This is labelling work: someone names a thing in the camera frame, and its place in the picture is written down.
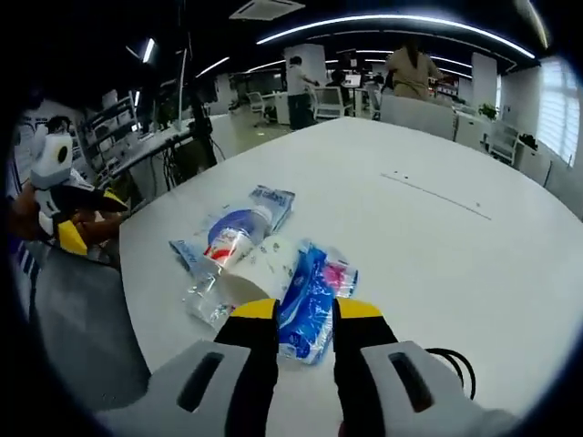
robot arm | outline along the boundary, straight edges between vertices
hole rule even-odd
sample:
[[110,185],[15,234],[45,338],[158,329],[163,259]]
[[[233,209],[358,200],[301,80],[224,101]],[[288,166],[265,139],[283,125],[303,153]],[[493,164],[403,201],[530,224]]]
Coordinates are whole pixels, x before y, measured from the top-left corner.
[[[195,343],[152,374],[144,397],[99,419],[118,435],[265,435],[277,307],[273,299],[238,307],[215,341]],[[413,342],[398,342],[373,305],[337,298],[333,316],[340,435],[494,437],[517,422],[466,398],[457,377]]]
[[122,212],[126,205],[109,191],[96,189],[71,174],[73,140],[68,134],[47,134],[39,127],[33,142],[30,182],[39,206],[38,222],[58,247],[78,255],[87,245],[71,217],[78,209]]

bottle label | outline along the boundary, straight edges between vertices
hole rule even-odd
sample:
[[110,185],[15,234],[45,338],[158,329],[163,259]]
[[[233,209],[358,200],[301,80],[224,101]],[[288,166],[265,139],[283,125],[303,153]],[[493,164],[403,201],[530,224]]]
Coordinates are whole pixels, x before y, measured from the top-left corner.
[[224,269],[237,264],[253,249],[253,242],[247,233],[233,228],[225,228],[210,243],[204,255]]

yellow robot part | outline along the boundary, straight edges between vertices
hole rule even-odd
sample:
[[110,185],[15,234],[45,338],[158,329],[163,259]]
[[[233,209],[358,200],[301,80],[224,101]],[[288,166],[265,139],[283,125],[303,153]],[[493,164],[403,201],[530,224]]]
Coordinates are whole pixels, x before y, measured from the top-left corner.
[[382,317],[383,314],[370,303],[359,300],[336,298],[343,319],[357,319],[362,317]]
[[275,299],[255,300],[241,305],[233,311],[231,317],[244,317],[247,319],[272,319]]
[[124,207],[126,206],[126,204],[124,202],[122,202],[118,196],[116,196],[115,194],[113,194],[113,192],[111,192],[109,189],[106,189],[103,192],[103,197],[104,198],[111,198],[112,200],[115,200],[117,203],[120,203],[121,205],[123,205]]
[[58,244],[67,252],[86,256],[87,245],[77,232],[77,228],[71,220],[56,225]]

pillar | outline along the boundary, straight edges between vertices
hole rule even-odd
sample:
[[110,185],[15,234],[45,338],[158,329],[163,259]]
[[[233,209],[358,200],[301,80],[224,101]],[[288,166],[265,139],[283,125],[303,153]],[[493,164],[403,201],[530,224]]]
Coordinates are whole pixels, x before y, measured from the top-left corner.
[[302,69],[306,76],[326,85],[326,54],[323,46],[316,44],[302,44],[300,46],[287,47],[283,51],[286,66],[290,68],[290,59],[299,56],[302,59]]
[[491,57],[472,54],[472,100],[475,108],[484,103],[496,106],[496,60]]

plastic bottle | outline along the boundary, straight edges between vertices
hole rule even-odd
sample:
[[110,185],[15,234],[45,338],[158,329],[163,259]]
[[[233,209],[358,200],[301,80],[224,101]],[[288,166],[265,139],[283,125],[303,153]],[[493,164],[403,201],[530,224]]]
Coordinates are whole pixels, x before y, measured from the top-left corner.
[[271,211],[261,205],[236,218],[226,217],[204,255],[219,267],[228,269],[269,235],[271,218]]

